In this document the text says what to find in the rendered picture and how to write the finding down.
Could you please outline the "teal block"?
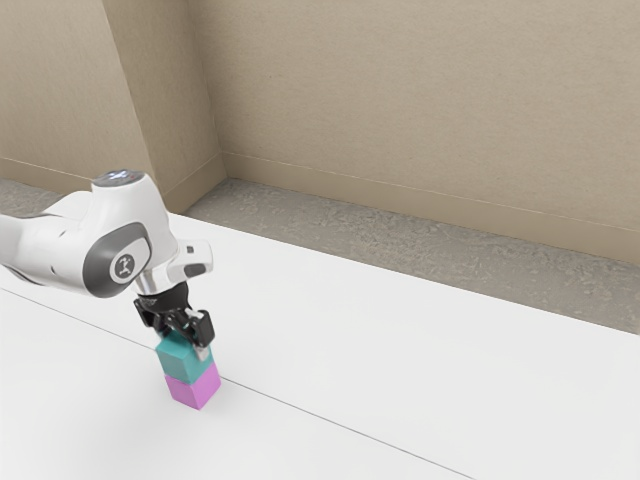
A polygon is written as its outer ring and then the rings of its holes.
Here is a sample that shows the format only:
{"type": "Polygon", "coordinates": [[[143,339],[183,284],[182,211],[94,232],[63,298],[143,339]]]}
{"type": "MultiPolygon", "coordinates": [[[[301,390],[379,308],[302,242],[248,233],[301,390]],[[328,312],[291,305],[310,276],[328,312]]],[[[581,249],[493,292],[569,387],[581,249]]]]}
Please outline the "teal block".
{"type": "Polygon", "coordinates": [[[193,384],[214,362],[211,349],[201,359],[193,345],[176,331],[171,331],[155,348],[163,372],[183,383],[193,384]]]}

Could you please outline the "pink block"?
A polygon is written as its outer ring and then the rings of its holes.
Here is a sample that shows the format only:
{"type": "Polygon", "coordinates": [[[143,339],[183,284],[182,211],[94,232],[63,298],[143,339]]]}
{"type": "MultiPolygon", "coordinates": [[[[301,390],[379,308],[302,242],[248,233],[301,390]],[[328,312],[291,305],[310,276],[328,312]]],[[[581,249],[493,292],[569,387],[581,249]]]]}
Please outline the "pink block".
{"type": "Polygon", "coordinates": [[[221,386],[221,378],[215,363],[210,364],[192,384],[169,375],[164,377],[171,397],[196,410],[201,410],[221,386]]]}

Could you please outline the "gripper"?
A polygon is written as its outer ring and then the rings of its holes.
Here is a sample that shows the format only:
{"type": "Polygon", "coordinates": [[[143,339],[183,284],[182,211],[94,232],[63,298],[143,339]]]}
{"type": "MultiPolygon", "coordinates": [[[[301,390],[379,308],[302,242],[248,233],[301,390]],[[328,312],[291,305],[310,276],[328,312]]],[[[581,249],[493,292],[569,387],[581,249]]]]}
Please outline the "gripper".
{"type": "Polygon", "coordinates": [[[173,329],[192,346],[197,358],[205,361],[210,355],[210,344],[215,338],[215,330],[206,310],[192,310],[188,301],[189,289],[186,282],[154,295],[139,294],[134,300],[143,324],[152,328],[159,337],[167,337],[171,327],[164,316],[172,313],[173,329]]]}

